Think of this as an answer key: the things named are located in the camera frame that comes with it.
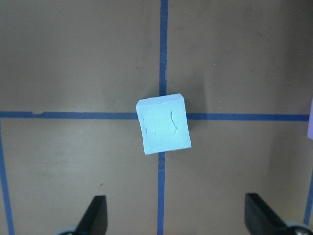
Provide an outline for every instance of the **cube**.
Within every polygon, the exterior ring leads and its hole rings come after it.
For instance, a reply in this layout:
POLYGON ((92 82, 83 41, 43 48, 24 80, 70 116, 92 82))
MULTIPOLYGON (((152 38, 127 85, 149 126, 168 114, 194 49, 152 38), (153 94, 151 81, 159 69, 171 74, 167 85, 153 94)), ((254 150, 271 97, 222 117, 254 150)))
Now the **cube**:
POLYGON ((145 154, 191 147, 181 94, 142 99, 136 110, 145 154))
POLYGON ((311 103, 311 111, 309 117, 308 138, 313 140, 313 99, 311 103))

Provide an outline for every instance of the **cube top face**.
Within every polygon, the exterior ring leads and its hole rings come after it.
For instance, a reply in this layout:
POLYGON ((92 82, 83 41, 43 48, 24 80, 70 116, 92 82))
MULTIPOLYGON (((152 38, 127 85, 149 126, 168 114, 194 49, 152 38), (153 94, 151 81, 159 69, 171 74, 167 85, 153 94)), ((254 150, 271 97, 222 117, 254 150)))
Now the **cube top face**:
POLYGON ((308 138, 313 140, 313 99, 311 102, 311 111, 309 117, 308 138))
POLYGON ((145 154, 191 147, 181 94, 142 99, 136 110, 145 154))

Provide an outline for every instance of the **light blue cube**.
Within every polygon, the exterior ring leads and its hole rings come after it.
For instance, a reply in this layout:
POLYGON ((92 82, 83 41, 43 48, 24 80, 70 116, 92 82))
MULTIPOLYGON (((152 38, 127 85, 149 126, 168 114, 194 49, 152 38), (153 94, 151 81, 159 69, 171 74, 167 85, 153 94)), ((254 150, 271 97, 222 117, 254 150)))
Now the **light blue cube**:
POLYGON ((181 94, 141 99, 136 110, 145 154, 191 147, 181 94))

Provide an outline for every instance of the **blue block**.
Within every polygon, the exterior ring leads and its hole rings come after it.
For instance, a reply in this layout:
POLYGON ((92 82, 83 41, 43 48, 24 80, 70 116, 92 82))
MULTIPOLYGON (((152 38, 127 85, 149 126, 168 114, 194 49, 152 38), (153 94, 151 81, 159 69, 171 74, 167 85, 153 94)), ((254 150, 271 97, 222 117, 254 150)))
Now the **blue block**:
POLYGON ((145 154, 191 147, 181 94, 141 99, 136 110, 145 154))

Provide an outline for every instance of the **blue line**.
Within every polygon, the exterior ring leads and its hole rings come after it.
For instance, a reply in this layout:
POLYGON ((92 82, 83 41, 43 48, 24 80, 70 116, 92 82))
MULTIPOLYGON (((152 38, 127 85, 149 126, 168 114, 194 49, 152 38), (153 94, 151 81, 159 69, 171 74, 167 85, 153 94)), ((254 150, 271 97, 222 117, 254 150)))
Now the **blue line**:
POLYGON ((311 175, 311 182, 310 182, 310 189, 309 189, 309 195, 308 195, 308 200, 307 200, 307 206, 305 208, 304 219, 303 219, 303 223, 306 225, 309 225, 309 222, 310 222, 312 204, 313 204, 313 171, 312 171, 312 175, 311 175))
POLYGON ((14 233, 13 218, 12 218, 12 211, 11 211, 11 204, 10 204, 10 197, 9 197, 9 188, 8 188, 8 183, 6 180, 4 155, 3 155, 3 149, 2 149, 1 123, 0 123, 0 178, 1 178, 4 209, 5 209, 5 215, 6 215, 6 223, 8 226, 9 235, 14 235, 15 233, 14 233))
POLYGON ((163 235, 164 193, 165 193, 165 152, 158 154, 158 193, 157 193, 157 235, 163 235))
POLYGON ((309 121, 306 114, 187 114, 190 120, 309 121))
POLYGON ((0 118, 55 118, 55 119, 138 119, 136 113, 78 113, 78 112, 6 112, 0 111, 0 118))
MULTIPOLYGON (((54 119, 138 119, 136 113, 78 113, 78 112, 10 112, 0 111, 0 118, 54 118, 54 119)), ((230 121, 309 121, 307 114, 205 114, 187 113, 190 120, 230 121)))
POLYGON ((168 0, 161 0, 160 12, 160 96, 166 95, 168 0))

